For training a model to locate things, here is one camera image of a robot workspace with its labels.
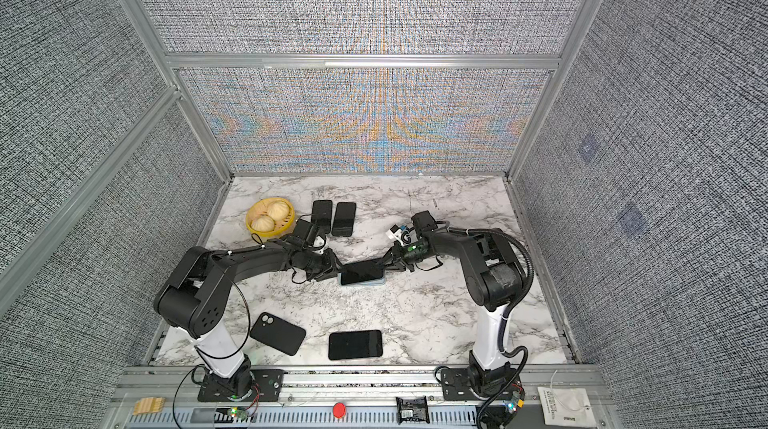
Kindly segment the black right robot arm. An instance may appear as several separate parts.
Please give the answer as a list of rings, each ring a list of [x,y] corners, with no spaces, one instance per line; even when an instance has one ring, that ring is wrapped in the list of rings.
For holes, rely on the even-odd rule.
[[[394,242],[377,266],[415,271],[433,258],[450,256],[461,266],[465,287],[479,309],[477,336],[470,351],[468,385],[487,399],[519,382],[528,350],[507,347],[512,311],[527,297],[535,269],[525,246],[500,229],[463,229],[443,221],[413,228],[408,244]]]

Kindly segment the black phone case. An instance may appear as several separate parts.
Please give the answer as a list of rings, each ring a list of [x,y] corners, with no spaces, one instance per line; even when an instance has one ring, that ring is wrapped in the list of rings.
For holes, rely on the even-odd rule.
[[[354,232],[357,205],[354,202],[339,202],[336,205],[331,234],[334,237],[351,237]]]
[[[316,200],[313,202],[310,220],[324,233],[329,234],[332,227],[333,202],[331,200]]]
[[[304,328],[269,312],[262,312],[249,332],[251,339],[288,356],[298,353],[306,335]]]

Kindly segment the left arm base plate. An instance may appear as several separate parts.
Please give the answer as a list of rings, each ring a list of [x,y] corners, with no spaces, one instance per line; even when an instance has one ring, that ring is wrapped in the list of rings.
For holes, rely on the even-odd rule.
[[[280,369],[244,370],[232,378],[222,378],[215,373],[206,374],[200,383],[198,402],[277,402],[282,390],[285,372]]]

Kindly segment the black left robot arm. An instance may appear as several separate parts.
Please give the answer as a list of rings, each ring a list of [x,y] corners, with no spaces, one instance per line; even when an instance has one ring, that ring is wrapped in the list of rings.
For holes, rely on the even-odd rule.
[[[281,239],[233,251],[195,246],[159,289],[154,310],[186,332],[213,374],[230,380],[245,363],[245,344],[234,342],[222,325],[230,293],[240,290],[240,281],[291,269],[303,271],[309,281],[323,281],[336,276],[341,262],[330,249]]]

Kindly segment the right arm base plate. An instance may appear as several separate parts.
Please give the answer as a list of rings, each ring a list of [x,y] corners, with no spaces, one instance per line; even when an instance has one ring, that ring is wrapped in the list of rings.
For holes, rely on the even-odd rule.
[[[434,376],[446,401],[486,400],[502,388],[504,391],[498,396],[498,399],[513,400],[525,397],[525,390],[519,378],[506,386],[513,373],[514,370],[509,364],[493,370],[438,366],[434,371]]]

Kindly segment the black phone front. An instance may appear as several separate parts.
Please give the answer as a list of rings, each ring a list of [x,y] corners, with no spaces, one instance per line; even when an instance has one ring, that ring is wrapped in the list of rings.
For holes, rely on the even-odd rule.
[[[383,338],[380,330],[335,332],[329,336],[328,358],[331,361],[382,356]]]

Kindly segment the black phone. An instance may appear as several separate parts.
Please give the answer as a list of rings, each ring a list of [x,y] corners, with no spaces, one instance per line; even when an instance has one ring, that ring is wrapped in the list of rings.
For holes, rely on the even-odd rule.
[[[354,280],[370,280],[384,277],[384,268],[376,260],[359,261],[346,264],[340,275]]]
[[[383,338],[380,330],[335,332],[329,336],[328,358],[331,361],[382,356]]]

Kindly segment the light blue phone case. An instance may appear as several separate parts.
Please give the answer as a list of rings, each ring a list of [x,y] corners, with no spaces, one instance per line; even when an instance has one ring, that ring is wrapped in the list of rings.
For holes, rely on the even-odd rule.
[[[371,287],[384,285],[386,279],[384,277],[370,280],[354,280],[353,278],[339,276],[339,284],[342,287]]]

